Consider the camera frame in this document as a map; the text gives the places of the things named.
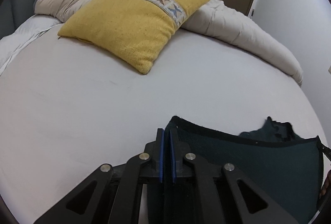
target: beige duvet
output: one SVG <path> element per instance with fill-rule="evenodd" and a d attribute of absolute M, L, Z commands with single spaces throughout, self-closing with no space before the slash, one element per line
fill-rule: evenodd
<path fill-rule="evenodd" d="M 52 15 L 66 22 L 91 0 L 37 0 L 36 14 Z M 302 84 L 302 69 L 294 55 L 254 21 L 223 1 L 210 0 L 181 26 L 182 28 L 225 41 L 247 50 L 277 67 Z"/>

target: bed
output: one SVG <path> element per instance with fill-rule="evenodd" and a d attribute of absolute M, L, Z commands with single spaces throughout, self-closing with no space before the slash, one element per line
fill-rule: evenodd
<path fill-rule="evenodd" d="M 33 15 L 34 0 L 21 1 L 1 5 L 2 36 Z M 58 39 L 61 25 L 34 36 L 0 76 L 0 193 L 20 224 L 100 164 L 142 152 L 173 115 L 233 135 L 270 116 L 327 145 L 298 83 L 247 51 L 180 29 L 143 76 L 109 52 Z"/>

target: black cloth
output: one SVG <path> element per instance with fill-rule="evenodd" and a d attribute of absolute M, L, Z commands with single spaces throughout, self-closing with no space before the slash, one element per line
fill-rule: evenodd
<path fill-rule="evenodd" d="M 300 224 L 307 224 L 315 215 L 323 180 L 323 153 L 317 148 L 319 137 L 302 139 L 294 134 L 290 124 L 277 123 L 271 118 L 260 130 L 241 136 L 197 126 L 175 116 L 165 129 L 166 141 L 171 128 L 177 128 L 179 140 L 188 143 L 191 152 L 208 162 L 217 165 L 233 163 Z M 165 167 L 165 181 L 171 180 L 166 177 L 167 172 Z M 163 197 L 153 198 L 150 190 L 148 206 L 152 214 L 153 200 L 160 201 Z M 181 206 L 177 204 L 178 197 L 190 193 L 189 189 L 180 187 L 172 191 L 170 195 L 170 189 L 164 190 L 165 215 L 169 215 L 169 208 Z M 186 223 L 185 218 L 178 219 L 179 215 L 185 216 L 188 207 L 176 210 L 180 214 L 171 216 L 172 223 Z M 155 221 L 150 218 L 150 223 L 157 223 Z"/>
<path fill-rule="evenodd" d="M 289 122 L 281 123 L 268 117 L 263 127 L 256 131 L 243 132 L 239 137 L 249 138 L 265 142 L 289 142 L 303 140 L 297 135 Z"/>

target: metal screw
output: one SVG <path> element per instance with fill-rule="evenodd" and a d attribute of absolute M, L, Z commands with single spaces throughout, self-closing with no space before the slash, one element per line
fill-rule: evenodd
<path fill-rule="evenodd" d="M 185 158 L 189 159 L 190 161 L 191 161 L 191 160 L 194 160 L 195 157 L 196 157 L 196 155 L 195 155 L 194 153 L 187 153 L 187 154 L 185 155 Z"/>
<path fill-rule="evenodd" d="M 142 160 L 147 160 L 147 159 L 149 159 L 149 154 L 148 153 L 141 153 L 140 155 L 139 155 L 139 159 L 142 159 Z"/>
<path fill-rule="evenodd" d="M 102 172 L 109 172 L 110 169 L 111 169 L 111 166 L 109 164 L 103 164 L 103 165 L 100 166 L 100 170 Z"/>
<path fill-rule="evenodd" d="M 231 172 L 234 170 L 234 165 L 232 163 L 227 163 L 224 165 L 224 169 Z"/>

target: yellow cushion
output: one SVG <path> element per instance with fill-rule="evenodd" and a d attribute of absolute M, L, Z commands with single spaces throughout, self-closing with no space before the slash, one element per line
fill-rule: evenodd
<path fill-rule="evenodd" d="M 92 0 L 59 36 L 102 47 L 147 74 L 180 25 L 209 0 Z"/>

